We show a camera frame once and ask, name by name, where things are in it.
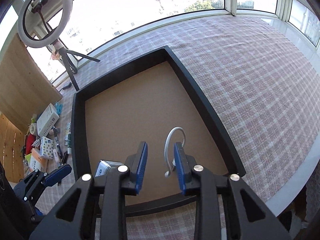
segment tripod leg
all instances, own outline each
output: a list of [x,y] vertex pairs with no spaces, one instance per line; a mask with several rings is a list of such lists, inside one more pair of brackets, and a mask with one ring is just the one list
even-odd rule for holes
[[75,87],[76,91],[79,91],[80,89],[79,89],[79,86],[78,86],[78,84],[76,82],[76,79],[75,79],[75,77],[74,77],[74,75],[72,73],[72,70],[70,68],[70,64],[69,64],[69,61],[68,61],[67,54],[66,53],[60,53],[60,52],[59,52],[59,54],[62,57],[63,64],[64,64],[64,66],[65,66],[65,68],[66,68],[66,70],[68,72],[68,75],[69,75],[69,77],[71,79],[71,82],[72,82],[73,86]]
[[100,60],[97,59],[97,58],[90,57],[90,56],[85,55],[85,54],[81,54],[81,53],[76,52],[76,51],[74,51],[74,50],[66,49],[66,52],[69,53],[69,54],[75,55],[75,56],[87,58],[87,59],[92,60],[92,61],[95,61],[95,62],[100,62]]

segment wooden wall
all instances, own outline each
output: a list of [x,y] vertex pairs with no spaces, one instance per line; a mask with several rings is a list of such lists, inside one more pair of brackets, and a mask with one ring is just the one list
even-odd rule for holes
[[3,114],[0,115],[0,161],[8,181],[18,183],[23,179],[24,134]]
[[14,28],[0,53],[0,111],[23,133],[62,95],[38,68]]

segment brown cardboard bottom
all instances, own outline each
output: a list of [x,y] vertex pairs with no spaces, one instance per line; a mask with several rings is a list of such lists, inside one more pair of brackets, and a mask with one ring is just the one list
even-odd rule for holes
[[[170,130],[180,126],[187,140],[184,147],[215,174],[226,174],[223,158],[183,85],[164,62],[90,98],[85,103],[86,133],[92,173],[100,160],[124,163],[136,153],[140,141],[148,143],[148,161],[142,190],[126,196],[126,205],[143,203],[180,193],[174,172],[165,178],[164,143]],[[176,131],[169,145],[182,142]]]

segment red object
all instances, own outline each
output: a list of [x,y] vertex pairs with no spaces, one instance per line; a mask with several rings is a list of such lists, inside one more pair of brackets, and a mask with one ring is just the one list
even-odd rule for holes
[[29,134],[27,139],[26,139],[26,155],[31,153],[31,150],[33,148],[32,144],[35,142],[36,136]]

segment metal rivet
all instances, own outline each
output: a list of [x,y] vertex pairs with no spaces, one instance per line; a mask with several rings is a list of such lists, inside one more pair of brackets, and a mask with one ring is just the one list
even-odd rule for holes
[[238,181],[240,179],[240,176],[238,174],[231,174],[230,179],[233,181]]
[[82,180],[87,181],[87,180],[91,179],[91,175],[87,173],[87,174],[82,175],[81,178],[82,178]]
[[193,167],[193,169],[194,169],[195,171],[203,171],[203,166],[201,166],[201,165],[195,165],[195,166]]
[[126,165],[121,165],[118,167],[118,171],[120,172],[126,172],[128,170],[128,167]]

